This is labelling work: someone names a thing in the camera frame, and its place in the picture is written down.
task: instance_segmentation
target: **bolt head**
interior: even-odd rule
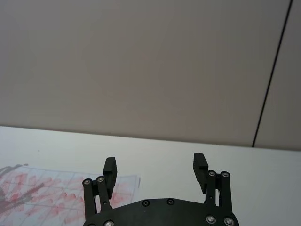
[[[229,173],[227,173],[227,172],[223,172],[223,173],[222,173],[222,176],[225,177],[225,178],[227,178],[227,177],[229,177],[230,175],[229,175]]]
[[[98,181],[98,182],[103,182],[103,181],[104,181],[104,178],[103,178],[103,177],[100,177],[100,178],[97,179],[97,181]]]
[[[225,218],[224,222],[227,226],[234,226],[234,220],[231,218]]]
[[[216,222],[216,219],[214,216],[212,215],[208,215],[206,216],[206,221],[209,223],[209,224],[214,224]]]
[[[210,176],[214,176],[215,173],[214,173],[213,171],[209,171],[209,175],[210,175]]]
[[[114,222],[111,221],[111,220],[108,220],[108,221],[106,221],[106,222],[104,223],[103,226],[114,226]]]

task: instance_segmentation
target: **paper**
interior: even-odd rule
[[[98,176],[21,165],[0,169],[0,226],[82,226],[82,181]],[[136,175],[117,177],[111,206],[131,203],[139,181]]]

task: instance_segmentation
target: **white tabletop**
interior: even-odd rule
[[[138,199],[203,202],[193,154],[231,174],[233,212],[241,226],[300,225],[301,152],[0,127],[0,168],[29,164],[102,174],[115,156],[118,175],[141,177]]]

